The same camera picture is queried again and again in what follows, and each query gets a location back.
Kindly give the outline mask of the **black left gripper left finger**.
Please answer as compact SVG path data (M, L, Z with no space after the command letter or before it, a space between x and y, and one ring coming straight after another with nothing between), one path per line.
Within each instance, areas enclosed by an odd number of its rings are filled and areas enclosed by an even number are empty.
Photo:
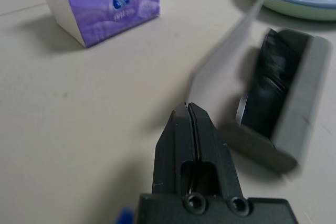
M178 105L156 144L152 193L184 195L184 163L194 160L191 117L185 104Z

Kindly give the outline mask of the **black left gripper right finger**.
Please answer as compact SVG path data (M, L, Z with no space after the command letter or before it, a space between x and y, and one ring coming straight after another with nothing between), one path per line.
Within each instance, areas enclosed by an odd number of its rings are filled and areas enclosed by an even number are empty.
M191 190L203 196L239 196L239 180L228 145L208 113L194 103L188 105L192 120L196 163Z

